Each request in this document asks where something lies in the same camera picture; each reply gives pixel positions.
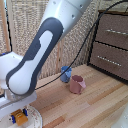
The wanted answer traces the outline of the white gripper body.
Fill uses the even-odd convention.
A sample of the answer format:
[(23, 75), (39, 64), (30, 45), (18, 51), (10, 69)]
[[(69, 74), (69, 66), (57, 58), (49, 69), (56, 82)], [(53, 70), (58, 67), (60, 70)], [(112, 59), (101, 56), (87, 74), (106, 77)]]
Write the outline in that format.
[(18, 99), (16, 101), (10, 101), (4, 97), (0, 98), (0, 119), (4, 116), (9, 115), (10, 113), (23, 108), (24, 106), (34, 102), (37, 98), (35, 92), (33, 92), (30, 96)]

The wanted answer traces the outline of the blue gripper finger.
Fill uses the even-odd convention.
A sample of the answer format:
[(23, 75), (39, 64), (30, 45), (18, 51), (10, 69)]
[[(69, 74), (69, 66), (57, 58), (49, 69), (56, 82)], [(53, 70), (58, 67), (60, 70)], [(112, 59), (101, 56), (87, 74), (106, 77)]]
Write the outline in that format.
[(25, 116), (28, 116), (27, 109), (24, 108), (24, 109), (22, 109), (22, 111), (23, 111), (23, 113), (24, 113)]
[(15, 111), (15, 112), (11, 113), (12, 122), (16, 122), (16, 115), (18, 113), (19, 113), (18, 111)]

